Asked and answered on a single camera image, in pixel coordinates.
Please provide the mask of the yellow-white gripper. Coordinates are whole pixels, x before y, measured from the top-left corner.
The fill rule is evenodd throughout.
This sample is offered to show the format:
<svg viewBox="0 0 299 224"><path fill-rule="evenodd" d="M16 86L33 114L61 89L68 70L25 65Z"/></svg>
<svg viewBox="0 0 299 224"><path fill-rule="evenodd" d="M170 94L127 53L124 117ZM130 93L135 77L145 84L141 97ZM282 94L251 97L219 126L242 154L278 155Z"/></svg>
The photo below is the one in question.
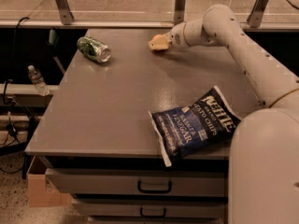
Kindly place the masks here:
<svg viewBox="0 0 299 224"><path fill-rule="evenodd" d="M185 22L182 22L175 25L167 35L155 35L152 39L156 39L159 48L153 51L168 50L171 46L174 48L185 48L187 44L184 38L184 28Z"/></svg>

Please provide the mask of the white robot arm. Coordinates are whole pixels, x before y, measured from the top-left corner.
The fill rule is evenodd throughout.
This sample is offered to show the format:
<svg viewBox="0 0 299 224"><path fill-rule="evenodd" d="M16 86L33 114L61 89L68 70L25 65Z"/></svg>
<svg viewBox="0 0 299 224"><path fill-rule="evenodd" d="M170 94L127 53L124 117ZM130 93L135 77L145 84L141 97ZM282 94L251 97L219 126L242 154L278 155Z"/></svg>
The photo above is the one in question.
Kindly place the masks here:
<svg viewBox="0 0 299 224"><path fill-rule="evenodd" d="M149 42L155 51L223 46L243 72L260 109L235 125L229 158L229 224L299 224L298 77L247 36L234 12L210 7Z"/></svg>

